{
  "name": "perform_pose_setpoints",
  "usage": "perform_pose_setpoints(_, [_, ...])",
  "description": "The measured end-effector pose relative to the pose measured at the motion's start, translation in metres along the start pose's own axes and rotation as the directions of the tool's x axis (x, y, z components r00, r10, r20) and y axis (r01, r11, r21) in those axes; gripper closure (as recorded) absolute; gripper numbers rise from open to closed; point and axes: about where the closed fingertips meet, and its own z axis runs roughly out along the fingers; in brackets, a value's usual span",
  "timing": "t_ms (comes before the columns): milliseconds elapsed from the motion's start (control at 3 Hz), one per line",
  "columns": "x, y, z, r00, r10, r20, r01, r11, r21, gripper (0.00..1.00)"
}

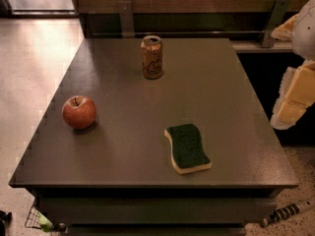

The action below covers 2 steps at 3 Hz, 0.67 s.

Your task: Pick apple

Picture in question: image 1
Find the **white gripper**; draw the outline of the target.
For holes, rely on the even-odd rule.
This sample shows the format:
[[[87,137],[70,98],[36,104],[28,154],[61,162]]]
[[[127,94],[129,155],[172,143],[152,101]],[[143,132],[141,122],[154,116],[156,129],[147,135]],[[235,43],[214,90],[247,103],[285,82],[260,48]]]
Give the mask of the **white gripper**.
[[[275,28],[271,37],[292,40],[292,50],[305,60],[315,60],[315,0],[309,0],[297,15]],[[271,125],[277,130],[294,126],[315,102],[315,63],[304,62],[283,74]]]

